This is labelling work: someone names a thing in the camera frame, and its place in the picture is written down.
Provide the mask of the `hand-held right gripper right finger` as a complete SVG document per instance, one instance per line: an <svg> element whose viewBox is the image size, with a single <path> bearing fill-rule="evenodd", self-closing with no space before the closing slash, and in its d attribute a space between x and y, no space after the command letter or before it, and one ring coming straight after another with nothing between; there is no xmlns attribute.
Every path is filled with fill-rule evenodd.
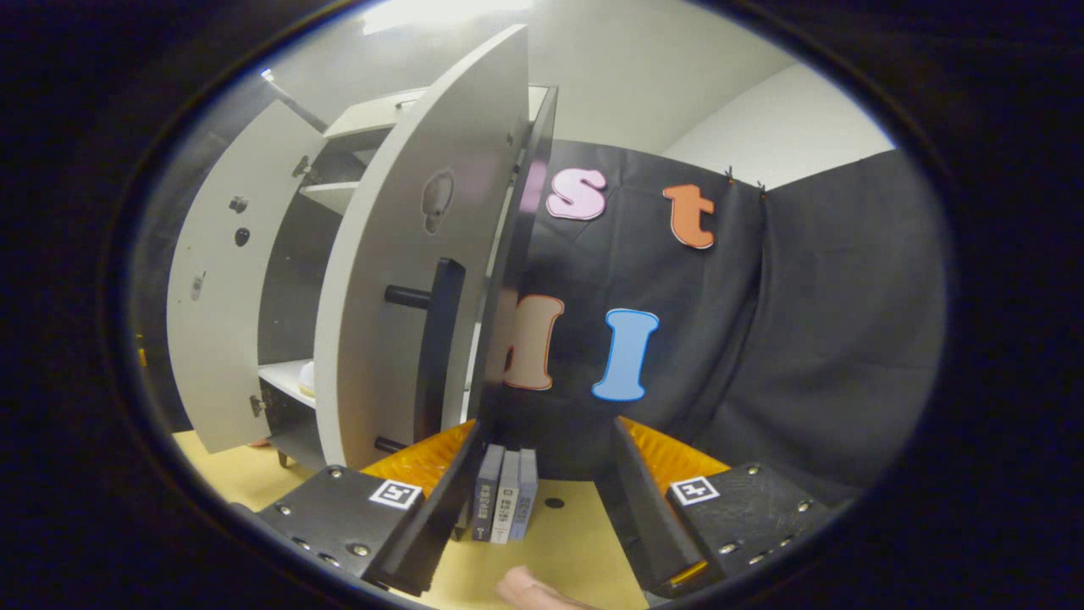
<svg viewBox="0 0 1084 610"><path fill-rule="evenodd" d="M727 466L616 417L601 497L640 587L678 598L775 563L830 507L766 463Z"/></svg>

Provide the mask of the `ceiling light panel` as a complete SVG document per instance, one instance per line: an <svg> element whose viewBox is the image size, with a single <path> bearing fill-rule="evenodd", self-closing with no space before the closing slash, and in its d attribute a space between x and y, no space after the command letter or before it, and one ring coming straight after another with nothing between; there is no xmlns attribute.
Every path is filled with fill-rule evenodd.
<svg viewBox="0 0 1084 610"><path fill-rule="evenodd" d="M382 0L365 8L357 22L364 35L404 25L449 25L488 13L529 10L534 0Z"/></svg>

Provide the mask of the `white cabinet door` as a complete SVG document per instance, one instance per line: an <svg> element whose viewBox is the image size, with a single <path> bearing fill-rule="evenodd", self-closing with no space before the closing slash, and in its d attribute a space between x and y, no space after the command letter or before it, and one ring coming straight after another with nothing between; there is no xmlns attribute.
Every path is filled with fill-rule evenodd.
<svg viewBox="0 0 1084 610"><path fill-rule="evenodd" d="M364 170L330 252L315 325L318 434L330 466L379 460L376 440L410 445L464 421L475 325L514 166L529 135L529 30L512 25L460 59L395 124ZM464 267L451 354L418 410L427 314L384 299L430 293L442 259Z"/></svg>
<svg viewBox="0 0 1084 610"><path fill-rule="evenodd" d="M214 164L190 205L168 277L175 386L206 452L268 436L258 403L258 327L268 262L302 161L325 138L271 102Z"/></svg>

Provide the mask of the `white shoe cabinet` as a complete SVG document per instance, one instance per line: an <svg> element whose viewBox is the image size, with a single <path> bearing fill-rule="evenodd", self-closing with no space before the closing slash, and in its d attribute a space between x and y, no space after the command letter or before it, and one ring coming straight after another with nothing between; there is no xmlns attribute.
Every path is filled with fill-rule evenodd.
<svg viewBox="0 0 1084 610"><path fill-rule="evenodd" d="M515 180L509 192L507 211L504 215L502 228L498 231L495 248L493 248L490 260L487 274L489 286L485 291L483 308L480 310L475 325L475 335L473 335L475 347L472 358L472 377L466 385L463 404L465 419L460 424L465 424L465 421L487 413L495 401L498 385L505 366L505 355L509 351L512 317L514 317L518 299L518 285L522 278L522 267L525 267L532 230L534 230L539 191L541 191L542 182L547 176L547 163L556 119L556 102L557 89L553 86L528 86L529 134L525 147L520 151L519 159L514 166ZM350 190L349 203L359 184ZM336 235L330 243L330 252L332 252ZM318 301L320 301L328 263L330 257L320 274L315 324ZM430 293L401 288L401 286L391 286L384 291L384 299L387 302L406 306L406 308L421 308L427 314L425 327L423 327L422 371L418 382L418 410L423 415L423 420L429 420L430 414L441 402L437 382L439 378L446 377L446 365L451 354L452 317L456 313L464 278L464 267L452 262L452 260L442 259L438 265ZM272 434L268 441L270 441L271 447L275 449L279 464L284 468L301 466L306 469L318 470L330 466L324 459L320 434L318 434L315 398L302 395L296 386L302 363L309 359L314 360L314 347L315 336L311 356L296 359L291 363L291 367L294 369L293 386L287 386L285 382L274 382L271 377L271 364L266 364L261 371L261 380L267 386L268 397L276 398L274 405L276 420L272 424ZM380 458L410 445L384 439L384 437L376 440L376 447L382 452Z"/></svg>

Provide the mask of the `blue grey book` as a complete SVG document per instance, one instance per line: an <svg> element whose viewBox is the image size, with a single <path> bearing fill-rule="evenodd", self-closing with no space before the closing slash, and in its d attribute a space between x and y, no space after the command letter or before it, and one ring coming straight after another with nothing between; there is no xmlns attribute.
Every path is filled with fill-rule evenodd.
<svg viewBox="0 0 1084 610"><path fill-rule="evenodd" d="M521 541L525 538L534 499L539 486L537 451L533 447L522 447L519 452L518 470L518 495L515 512L512 515L512 525L509 528L509 541Z"/></svg>

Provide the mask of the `white book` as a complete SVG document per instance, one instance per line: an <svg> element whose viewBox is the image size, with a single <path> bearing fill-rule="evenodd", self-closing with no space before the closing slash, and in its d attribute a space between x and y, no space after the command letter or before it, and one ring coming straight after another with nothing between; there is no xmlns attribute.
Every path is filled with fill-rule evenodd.
<svg viewBox="0 0 1084 610"><path fill-rule="evenodd" d="M519 496L520 452L504 452L495 501L490 543L505 545L509 541Z"/></svg>

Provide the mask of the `dark grey book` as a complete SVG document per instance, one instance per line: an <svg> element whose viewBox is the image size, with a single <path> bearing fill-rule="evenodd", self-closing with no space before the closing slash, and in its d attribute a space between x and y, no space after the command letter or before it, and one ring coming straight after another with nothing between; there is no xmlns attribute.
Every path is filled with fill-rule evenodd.
<svg viewBox="0 0 1084 610"><path fill-rule="evenodd" d="M502 445L491 443L485 447L483 460L473 486L473 541L490 540L504 455L505 447Z"/></svg>

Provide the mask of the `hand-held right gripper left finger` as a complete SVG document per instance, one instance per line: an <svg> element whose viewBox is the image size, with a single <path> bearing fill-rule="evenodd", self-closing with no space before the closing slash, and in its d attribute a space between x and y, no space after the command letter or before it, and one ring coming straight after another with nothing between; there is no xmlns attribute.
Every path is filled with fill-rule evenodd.
<svg viewBox="0 0 1084 610"><path fill-rule="evenodd" d="M469 420L361 470L328 466L254 514L261 533L352 587L429 590L483 460Z"/></svg>

